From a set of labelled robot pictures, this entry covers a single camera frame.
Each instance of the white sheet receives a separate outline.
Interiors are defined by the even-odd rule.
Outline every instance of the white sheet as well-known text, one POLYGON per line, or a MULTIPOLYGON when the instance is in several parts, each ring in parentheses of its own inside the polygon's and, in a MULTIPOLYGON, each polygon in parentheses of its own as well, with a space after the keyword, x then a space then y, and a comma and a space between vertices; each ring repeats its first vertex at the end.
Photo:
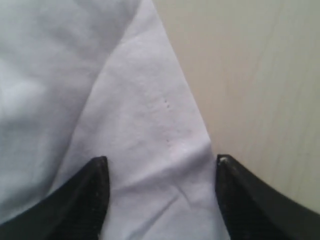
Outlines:
POLYGON ((0 5, 0 223, 106 155, 101 239, 226 239, 210 139, 151 1, 0 5))

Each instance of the white surface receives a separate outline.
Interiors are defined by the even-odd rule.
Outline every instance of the white surface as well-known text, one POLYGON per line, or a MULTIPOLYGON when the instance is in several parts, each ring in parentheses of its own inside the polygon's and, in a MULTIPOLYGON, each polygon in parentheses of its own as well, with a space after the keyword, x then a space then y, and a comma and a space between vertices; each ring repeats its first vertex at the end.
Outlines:
POLYGON ((320 213, 320 1, 155 3, 214 152, 320 213))
POLYGON ((222 240, 211 142, 149 0, 2 0, 0 223, 108 156, 101 239, 222 240))

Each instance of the white fabric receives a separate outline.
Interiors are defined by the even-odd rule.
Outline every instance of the white fabric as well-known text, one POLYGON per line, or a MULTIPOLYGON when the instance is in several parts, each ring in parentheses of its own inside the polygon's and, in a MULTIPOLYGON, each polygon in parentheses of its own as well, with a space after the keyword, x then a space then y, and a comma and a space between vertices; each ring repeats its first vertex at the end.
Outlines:
POLYGON ((210 139, 149 0, 0 0, 0 223, 109 158, 102 240, 222 240, 210 139))

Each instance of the beige wall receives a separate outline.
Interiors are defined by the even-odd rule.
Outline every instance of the beige wall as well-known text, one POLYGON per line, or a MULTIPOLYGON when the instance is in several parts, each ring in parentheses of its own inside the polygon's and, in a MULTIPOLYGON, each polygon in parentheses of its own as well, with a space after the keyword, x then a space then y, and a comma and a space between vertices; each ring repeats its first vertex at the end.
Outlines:
POLYGON ((320 213, 320 1, 155 5, 214 152, 320 213))

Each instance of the white cloth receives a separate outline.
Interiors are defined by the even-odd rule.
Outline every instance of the white cloth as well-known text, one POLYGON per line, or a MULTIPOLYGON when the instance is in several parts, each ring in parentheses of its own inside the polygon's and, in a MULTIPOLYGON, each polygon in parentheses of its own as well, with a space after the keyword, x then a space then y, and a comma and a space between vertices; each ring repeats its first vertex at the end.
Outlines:
POLYGON ((102 240, 225 239, 210 139, 152 2, 0 6, 0 223, 104 155, 102 240))

